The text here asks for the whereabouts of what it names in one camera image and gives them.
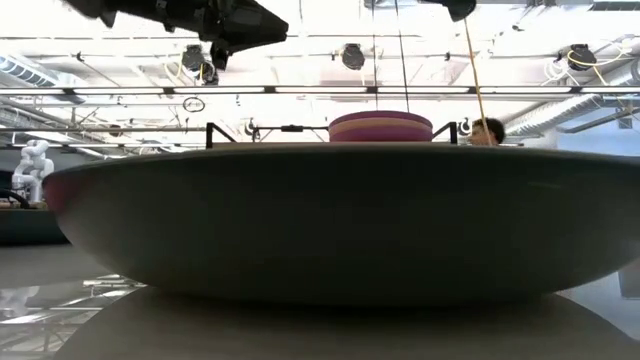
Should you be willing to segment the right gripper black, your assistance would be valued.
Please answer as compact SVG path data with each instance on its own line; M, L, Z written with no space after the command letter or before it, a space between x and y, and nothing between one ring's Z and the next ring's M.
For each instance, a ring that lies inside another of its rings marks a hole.
M466 19L476 8L476 0L419 0L444 6L453 22Z

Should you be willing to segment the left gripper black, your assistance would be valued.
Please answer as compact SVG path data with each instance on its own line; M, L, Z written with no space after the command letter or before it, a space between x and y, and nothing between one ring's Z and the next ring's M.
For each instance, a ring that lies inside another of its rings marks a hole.
M254 28L231 33L228 26ZM202 41L210 42L210 56L216 70L225 70L229 57L247 49L287 39L289 24L255 0L198 0L194 17Z

